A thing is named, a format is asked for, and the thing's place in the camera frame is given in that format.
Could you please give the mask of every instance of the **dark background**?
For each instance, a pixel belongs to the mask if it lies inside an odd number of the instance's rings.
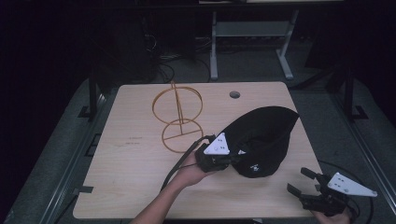
[[[112,7],[133,4],[134,1],[111,1]],[[121,82],[145,83],[153,76],[145,53],[145,31],[136,12],[81,6],[98,7],[96,1],[78,0],[0,2],[0,220],[18,196],[81,82],[100,64],[118,67],[111,59],[99,62],[94,57],[101,50],[90,38],[106,46],[122,64],[127,63],[124,59],[132,57],[130,54],[138,54],[135,58],[141,60],[119,68],[124,75],[118,77],[101,73],[102,91]],[[309,65],[326,69],[347,60],[355,77],[371,90],[377,104],[396,126],[395,9],[380,1],[347,1],[340,10],[319,13],[321,20],[314,24],[312,20],[318,13],[302,12],[296,34],[306,31],[312,35],[315,30],[316,41],[308,58]],[[166,44],[193,57],[191,37],[195,32],[205,32],[199,25],[210,22],[207,17],[210,14],[166,11],[154,14],[149,17],[152,32]],[[184,22],[180,23],[180,17],[185,18]],[[135,40],[130,43],[133,52],[126,52],[118,43],[126,38],[125,32],[115,35],[119,30],[128,30],[125,26],[129,23],[132,24],[131,38]]]

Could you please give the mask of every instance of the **gray floor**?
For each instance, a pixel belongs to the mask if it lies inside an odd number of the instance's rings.
[[[220,54],[217,82],[283,81],[288,86],[295,85],[319,72],[318,69],[304,67],[309,48],[309,42],[293,42],[290,45],[287,59],[295,75],[294,80],[283,77],[274,47]],[[208,53],[199,54],[198,57],[208,63]],[[203,63],[179,60],[168,64],[176,71],[176,83],[207,81],[208,71]],[[161,77],[153,81],[162,82]],[[363,156],[362,145],[356,141],[353,133],[355,129],[359,130],[375,156],[375,161],[378,161],[386,178],[394,186],[396,130],[359,81],[356,82],[355,105],[361,105],[369,119],[357,120],[350,128],[337,106],[342,93],[330,95],[324,90],[326,83],[327,78],[323,78],[302,91],[290,91],[315,154],[318,160],[347,169],[368,188],[378,191],[378,197],[373,199],[374,215],[371,223],[396,223],[395,213],[389,206],[391,199],[386,197],[381,187],[383,185],[378,184],[372,164]],[[91,157],[84,156],[85,151],[94,135],[103,130],[116,94],[117,89],[102,98],[99,114],[93,122],[88,122],[87,119],[78,118],[80,109],[89,104],[88,83],[85,81],[81,84],[14,203],[13,218],[9,223],[53,223],[59,216],[62,216],[59,223],[128,223],[129,220],[77,220],[72,215],[74,203],[66,209],[74,198],[75,189],[82,186],[92,160]],[[325,163],[320,166],[325,174],[332,175],[340,171]],[[361,209],[361,216],[356,223],[365,223],[370,214],[369,200],[363,197],[352,198]],[[264,219],[262,222],[317,223],[313,218]]]

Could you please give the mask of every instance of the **robotic hand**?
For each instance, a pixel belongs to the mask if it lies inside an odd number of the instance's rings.
[[[288,184],[288,192],[300,199],[303,209],[318,211],[328,217],[343,213],[348,206],[349,198],[347,195],[369,197],[376,197],[377,195],[375,191],[367,189],[339,173],[330,177],[329,175],[316,174],[304,167],[301,169],[301,173],[319,182],[318,191],[321,194],[319,196],[302,194],[300,190],[291,184]]]
[[[219,134],[209,146],[202,144],[195,152],[195,159],[205,173],[224,170],[229,164],[239,161],[236,155],[230,155],[224,133]]]

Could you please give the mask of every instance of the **forearm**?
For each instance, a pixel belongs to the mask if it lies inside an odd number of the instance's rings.
[[[156,224],[163,223],[172,203],[184,188],[172,181],[160,194],[132,220],[131,224]]]

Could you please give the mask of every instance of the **human arm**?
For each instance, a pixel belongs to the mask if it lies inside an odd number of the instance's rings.
[[[346,208],[343,213],[332,217],[326,217],[323,213],[311,211],[320,224],[350,224],[349,211]]]
[[[191,165],[196,163],[194,153],[192,152],[186,158],[181,165],[181,167],[185,167],[178,170],[169,184],[131,221],[131,224],[163,223],[173,202],[184,188],[195,185],[206,176],[214,174],[214,172],[204,173],[197,165]]]

